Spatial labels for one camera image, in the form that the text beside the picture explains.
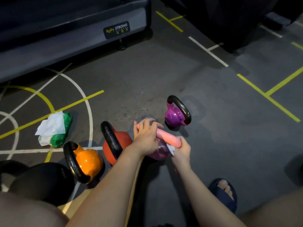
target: yellow floor line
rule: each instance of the yellow floor line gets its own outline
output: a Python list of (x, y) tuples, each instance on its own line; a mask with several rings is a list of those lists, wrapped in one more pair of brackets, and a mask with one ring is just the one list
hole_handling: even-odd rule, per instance
[(296, 121), (296, 122), (300, 122), (301, 121), (295, 115), (293, 115), (289, 110), (287, 110), (285, 107), (283, 107), (277, 101), (275, 101), (273, 98), (271, 98), (270, 96), (266, 95), (260, 88), (258, 88), (256, 85), (254, 85), (248, 79), (246, 79), (244, 76), (242, 76), (241, 74), (238, 74), (237, 76), (239, 76), (243, 81), (245, 81), (245, 83), (247, 83), (248, 85), (250, 85), (253, 89), (255, 89), (257, 92), (259, 92), (261, 95), (263, 95), (270, 102), (272, 102), (275, 106), (277, 106), (281, 111), (283, 111), (285, 114), (287, 114), (294, 121)]
[(52, 156), (53, 152), (50, 150), (50, 152), (47, 153), (47, 157), (45, 159), (45, 163), (48, 163), (51, 160), (51, 156)]
[(184, 16), (178, 16), (178, 17), (174, 17), (174, 18), (169, 19), (169, 20), (170, 20), (170, 21), (173, 21), (173, 20), (178, 20), (178, 19), (183, 18), (183, 17), (185, 17), (185, 15), (184, 15)]
[[(103, 90), (98, 91), (98, 92), (96, 92), (96, 93), (94, 93), (94, 94), (92, 94), (92, 95), (90, 95), (90, 96), (88, 96), (88, 97), (86, 97), (86, 98), (83, 98), (83, 99), (81, 99), (81, 100), (78, 100), (78, 101), (76, 101), (76, 102), (74, 102), (74, 103), (72, 103), (72, 104), (70, 104), (70, 105), (67, 105), (66, 107), (63, 107), (63, 108), (61, 108), (61, 109), (59, 109), (59, 110), (56, 110), (56, 112), (66, 110), (66, 109), (68, 109), (68, 108), (70, 108), (70, 107), (73, 107), (73, 106), (75, 106), (75, 105), (77, 105), (77, 104), (79, 104), (79, 103), (84, 102), (84, 101), (87, 100), (87, 99), (93, 98), (93, 97), (95, 97), (95, 96), (97, 96), (97, 95), (99, 95), (99, 94), (101, 94), (101, 93), (103, 93), (103, 92), (104, 92)], [(11, 135), (11, 134), (13, 134), (13, 133), (15, 133), (16, 131), (20, 131), (20, 130), (22, 130), (22, 129), (26, 128), (26, 127), (29, 127), (29, 126), (31, 126), (31, 125), (33, 125), (33, 124), (35, 124), (35, 123), (38, 123), (38, 122), (40, 122), (40, 121), (42, 121), (42, 120), (48, 118), (50, 115), (51, 115), (51, 113), (48, 114), (48, 115), (42, 116), (41, 118), (38, 118), (38, 119), (36, 119), (36, 120), (34, 120), (34, 121), (32, 121), (32, 122), (29, 122), (29, 123), (27, 123), (27, 124), (25, 124), (25, 125), (23, 125), (23, 126), (20, 126), (20, 127), (14, 129), (14, 130), (11, 130), (11, 131), (9, 131), (9, 132), (6, 132), (6, 133), (0, 135), (0, 139), (5, 138), (5, 137), (7, 137), (7, 136), (9, 136), (9, 135)]]
[(167, 19), (166, 17), (164, 17), (161, 13), (159, 13), (158, 11), (156, 11), (156, 13), (161, 16), (164, 20), (166, 20), (168, 23), (170, 23), (173, 27), (175, 27), (177, 30), (179, 30), (181, 33), (183, 32), (182, 29), (180, 29), (178, 26), (176, 26), (174, 23), (171, 22), (171, 20)]
[(303, 46), (300, 45), (300, 44), (298, 44), (298, 43), (296, 43), (296, 42), (293, 42), (292, 45), (294, 45), (294, 46), (296, 46), (296, 47), (298, 47), (298, 48), (300, 48), (300, 49), (303, 50)]
[(275, 91), (279, 90), (281, 87), (283, 87), (285, 84), (287, 84), (289, 81), (291, 81), (293, 78), (298, 76), (301, 72), (303, 72), (303, 67), (295, 71), (293, 74), (291, 74), (289, 77), (287, 77), (285, 80), (281, 81), (278, 83), (276, 86), (274, 86), (272, 89), (269, 91), (265, 92), (265, 95), (270, 96), (273, 94)]
[[(23, 86), (17, 86), (17, 85), (8, 85), (8, 86), (0, 86), (0, 87), (17, 88), (17, 89), (26, 90), (26, 91), (29, 91), (32, 93), (37, 92), (35, 89), (32, 89), (30, 87), (23, 87)], [(41, 99), (44, 100), (44, 102), (47, 104), (47, 106), (51, 110), (51, 113), (55, 113), (55, 109), (54, 109), (53, 105), (51, 104), (51, 102), (49, 101), (49, 99), (45, 95), (43, 95), (41, 92), (38, 92), (36, 94), (37, 94), (37, 96), (39, 96)]]

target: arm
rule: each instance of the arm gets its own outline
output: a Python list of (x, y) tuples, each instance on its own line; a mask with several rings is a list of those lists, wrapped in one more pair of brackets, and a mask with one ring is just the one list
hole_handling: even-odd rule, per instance
[(180, 174), (191, 206), (200, 226), (245, 227), (203, 184), (190, 166), (190, 145), (180, 137), (182, 147), (176, 148), (172, 161)]
[(123, 150), (115, 165), (84, 200), (69, 226), (124, 226), (131, 188), (140, 159), (158, 148), (155, 140), (157, 127), (161, 124), (145, 119), (134, 122), (134, 142)]

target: orange kettlebell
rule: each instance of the orange kettlebell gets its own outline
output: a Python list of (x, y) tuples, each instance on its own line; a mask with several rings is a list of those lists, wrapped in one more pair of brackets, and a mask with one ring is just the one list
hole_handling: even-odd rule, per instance
[(124, 131), (115, 131), (113, 126), (103, 121), (101, 123), (101, 132), (105, 138), (103, 152), (111, 165), (114, 165), (122, 151), (132, 144), (132, 139)]
[(63, 146), (64, 157), (74, 177), (88, 184), (101, 171), (104, 161), (94, 149), (84, 150), (79, 144), (68, 141)]

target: red kettlebell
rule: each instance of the red kettlebell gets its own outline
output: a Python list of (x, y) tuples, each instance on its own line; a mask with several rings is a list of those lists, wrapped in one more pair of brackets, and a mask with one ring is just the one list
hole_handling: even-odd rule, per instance
[(114, 165), (122, 151), (132, 144), (132, 139), (124, 131), (115, 131), (107, 121), (101, 123), (101, 132), (105, 138), (103, 152), (111, 165)]

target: hand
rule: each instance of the hand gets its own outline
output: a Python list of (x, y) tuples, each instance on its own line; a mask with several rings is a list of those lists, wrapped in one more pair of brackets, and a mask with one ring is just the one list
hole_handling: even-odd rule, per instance
[(155, 119), (146, 118), (139, 122), (134, 122), (134, 142), (132, 145), (138, 149), (141, 156), (152, 154), (158, 149), (159, 141), (156, 139), (157, 128), (164, 128), (164, 126)]
[(182, 171), (184, 169), (190, 169), (190, 150), (191, 147), (187, 141), (182, 137), (178, 137), (181, 140), (182, 146), (180, 148), (175, 148), (174, 154), (172, 157), (172, 162), (175, 165), (177, 171)]

